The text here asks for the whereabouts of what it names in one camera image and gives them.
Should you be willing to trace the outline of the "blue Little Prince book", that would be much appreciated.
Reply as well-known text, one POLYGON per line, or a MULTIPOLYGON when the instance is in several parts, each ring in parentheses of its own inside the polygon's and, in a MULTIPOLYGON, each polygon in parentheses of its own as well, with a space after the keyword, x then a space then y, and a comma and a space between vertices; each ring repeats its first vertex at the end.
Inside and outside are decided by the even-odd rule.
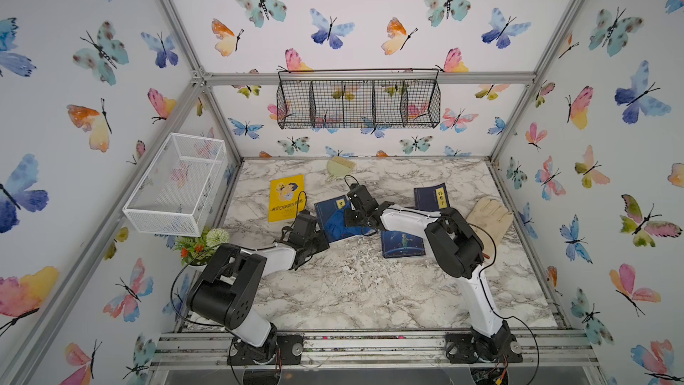
POLYGON ((382 231, 380 241, 383 258, 412 258, 426 255, 423 240, 415 235, 382 231))

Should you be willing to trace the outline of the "dark blue horse-cover book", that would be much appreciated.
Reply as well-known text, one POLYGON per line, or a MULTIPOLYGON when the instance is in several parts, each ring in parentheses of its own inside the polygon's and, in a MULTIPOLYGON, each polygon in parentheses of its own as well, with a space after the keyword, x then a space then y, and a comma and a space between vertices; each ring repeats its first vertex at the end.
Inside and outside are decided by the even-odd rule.
POLYGON ((413 193, 417 210, 435 212, 451 206, 445 183, 414 188, 413 193))

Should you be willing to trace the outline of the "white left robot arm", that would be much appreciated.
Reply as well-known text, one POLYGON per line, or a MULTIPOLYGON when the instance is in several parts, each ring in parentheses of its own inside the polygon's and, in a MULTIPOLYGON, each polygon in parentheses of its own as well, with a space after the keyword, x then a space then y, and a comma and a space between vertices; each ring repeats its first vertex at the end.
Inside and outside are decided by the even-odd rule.
POLYGON ((220 245, 190 290, 186 306, 230 332, 233 347, 249 363, 269 364, 279 355, 277 327, 253 308, 261 279, 298 270, 329 247, 317 218, 303 210, 271 248, 248 251, 230 243, 220 245))

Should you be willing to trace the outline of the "blue cloth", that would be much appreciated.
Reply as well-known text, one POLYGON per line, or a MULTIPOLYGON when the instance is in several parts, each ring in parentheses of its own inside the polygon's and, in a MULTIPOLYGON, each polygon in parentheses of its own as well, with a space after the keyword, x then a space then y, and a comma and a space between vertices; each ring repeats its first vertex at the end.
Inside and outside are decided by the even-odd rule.
POLYGON ((353 236, 366 235, 370 228, 364 226, 347 226, 346 210, 336 210, 323 221, 323 231, 329 242, 344 240, 353 236))

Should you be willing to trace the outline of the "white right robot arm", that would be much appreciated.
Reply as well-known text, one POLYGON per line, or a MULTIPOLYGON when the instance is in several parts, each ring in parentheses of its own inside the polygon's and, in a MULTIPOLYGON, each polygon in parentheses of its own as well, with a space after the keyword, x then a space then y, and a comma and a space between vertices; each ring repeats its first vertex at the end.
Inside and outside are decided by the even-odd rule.
POLYGON ((456 279, 470 312, 470 332, 445 337, 446 357, 452 364, 478 362, 521 363, 522 350, 509 324, 499 314, 484 274, 484 244, 460 212, 446 208, 426 212, 352 198, 345 212, 347 226, 368 226, 384 232, 422 238, 436 263, 456 279))

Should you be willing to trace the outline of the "dark blue Chinese book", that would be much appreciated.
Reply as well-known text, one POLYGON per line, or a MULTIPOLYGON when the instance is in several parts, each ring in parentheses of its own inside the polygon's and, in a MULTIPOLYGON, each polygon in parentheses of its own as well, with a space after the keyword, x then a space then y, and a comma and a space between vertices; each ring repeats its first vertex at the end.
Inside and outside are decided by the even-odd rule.
POLYGON ((345 195, 315 203, 315 213, 328 242, 338 242, 354 236, 370 236, 376 233, 367 226, 347 226, 345 212, 350 209, 351 204, 345 195))

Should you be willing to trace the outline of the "yellow illustrated book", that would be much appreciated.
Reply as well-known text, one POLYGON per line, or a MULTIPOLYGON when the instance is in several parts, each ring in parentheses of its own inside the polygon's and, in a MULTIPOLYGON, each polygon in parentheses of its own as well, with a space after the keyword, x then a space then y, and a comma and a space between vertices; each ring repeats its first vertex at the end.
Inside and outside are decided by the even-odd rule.
POLYGON ((302 174, 278 178, 270 182, 268 221, 270 223, 295 219, 303 210, 305 202, 299 201, 299 194, 305 190, 302 174))

